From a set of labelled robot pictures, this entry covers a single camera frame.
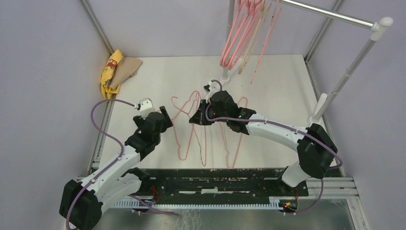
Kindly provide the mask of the thick pink plastic hanger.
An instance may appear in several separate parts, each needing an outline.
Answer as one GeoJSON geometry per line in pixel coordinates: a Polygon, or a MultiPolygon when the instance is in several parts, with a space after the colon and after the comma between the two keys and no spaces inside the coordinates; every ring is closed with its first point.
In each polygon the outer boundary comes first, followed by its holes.
{"type": "Polygon", "coordinates": [[[220,58],[220,66],[231,70],[240,58],[240,50],[247,32],[244,31],[247,21],[255,9],[254,0],[231,0],[228,4],[226,25],[226,42],[220,58]]]}

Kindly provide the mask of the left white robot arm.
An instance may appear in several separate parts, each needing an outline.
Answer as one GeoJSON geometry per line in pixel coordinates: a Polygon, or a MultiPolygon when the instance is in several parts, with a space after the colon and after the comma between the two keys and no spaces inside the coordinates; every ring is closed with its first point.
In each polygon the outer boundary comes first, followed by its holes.
{"type": "Polygon", "coordinates": [[[66,229],[91,230],[121,199],[135,192],[149,192],[148,174],[136,165],[155,150],[160,135],[173,123],[164,106],[159,110],[140,107],[140,115],[133,118],[137,129],[118,155],[88,177],[79,182],[70,180],[64,186],[59,214],[66,219],[66,229]]]}

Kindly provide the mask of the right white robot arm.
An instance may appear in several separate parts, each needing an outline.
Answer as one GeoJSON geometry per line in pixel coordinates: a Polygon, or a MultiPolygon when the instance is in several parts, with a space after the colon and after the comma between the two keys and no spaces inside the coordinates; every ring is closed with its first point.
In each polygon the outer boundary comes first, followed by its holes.
{"type": "Polygon", "coordinates": [[[319,124],[309,127],[283,124],[268,119],[252,109],[238,106],[227,91],[214,93],[201,100],[190,124],[210,126],[225,123],[232,131],[258,136],[282,144],[298,155],[298,161],[288,166],[277,181],[277,191],[290,195],[296,186],[309,179],[323,179],[333,169],[338,149],[325,129],[319,124]]]}

